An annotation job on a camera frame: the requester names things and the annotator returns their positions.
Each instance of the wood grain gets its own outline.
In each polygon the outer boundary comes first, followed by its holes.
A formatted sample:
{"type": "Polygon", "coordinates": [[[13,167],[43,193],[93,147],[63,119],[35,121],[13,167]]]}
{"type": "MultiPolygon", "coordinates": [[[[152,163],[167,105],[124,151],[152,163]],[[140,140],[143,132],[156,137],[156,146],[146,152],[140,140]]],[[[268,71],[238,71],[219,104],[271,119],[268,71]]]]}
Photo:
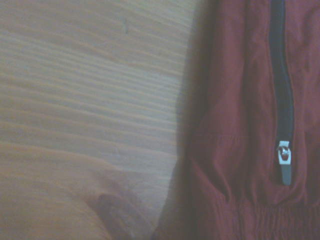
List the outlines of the wood grain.
{"type": "Polygon", "coordinates": [[[214,1],[0,1],[0,239],[195,239],[214,1]]]}

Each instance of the metal zipper slider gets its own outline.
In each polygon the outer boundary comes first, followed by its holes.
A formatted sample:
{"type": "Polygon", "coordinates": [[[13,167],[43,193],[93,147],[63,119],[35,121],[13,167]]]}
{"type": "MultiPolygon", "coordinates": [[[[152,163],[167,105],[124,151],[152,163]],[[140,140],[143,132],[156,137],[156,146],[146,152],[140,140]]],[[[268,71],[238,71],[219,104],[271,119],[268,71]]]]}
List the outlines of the metal zipper slider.
{"type": "Polygon", "coordinates": [[[289,148],[289,141],[280,141],[277,147],[279,163],[281,165],[282,182],[284,185],[291,184],[291,150],[289,148]]]}

